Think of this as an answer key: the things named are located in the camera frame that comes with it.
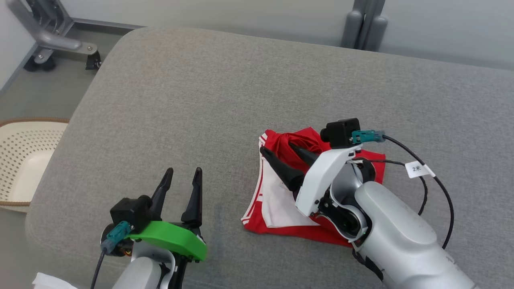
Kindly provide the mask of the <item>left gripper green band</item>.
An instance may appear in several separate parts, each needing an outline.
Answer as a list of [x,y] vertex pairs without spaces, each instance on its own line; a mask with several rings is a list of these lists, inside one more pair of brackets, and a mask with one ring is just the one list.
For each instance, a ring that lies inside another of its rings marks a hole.
[[[153,258],[158,263],[172,263],[184,256],[189,262],[204,261],[207,245],[198,234],[189,229],[163,222],[161,218],[165,196],[172,182],[174,170],[168,168],[152,195],[152,221],[139,233],[126,221],[108,226],[102,237],[102,251],[108,256]],[[189,228],[200,228],[203,212],[203,171],[197,167],[192,181],[189,203],[182,213],[181,222]]]

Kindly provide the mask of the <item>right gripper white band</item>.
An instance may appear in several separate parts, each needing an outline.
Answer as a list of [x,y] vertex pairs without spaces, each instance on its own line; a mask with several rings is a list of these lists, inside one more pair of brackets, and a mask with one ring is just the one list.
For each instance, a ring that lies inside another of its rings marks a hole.
[[260,147],[260,153],[286,188],[299,192],[295,205],[301,214],[309,217],[318,211],[315,201],[319,201],[324,196],[326,189],[332,184],[340,170],[347,161],[355,157],[355,152],[361,150],[362,145],[331,149],[321,154],[311,152],[293,143],[290,143],[289,146],[307,166],[311,166],[306,175],[303,171],[292,168],[281,161],[266,147]]

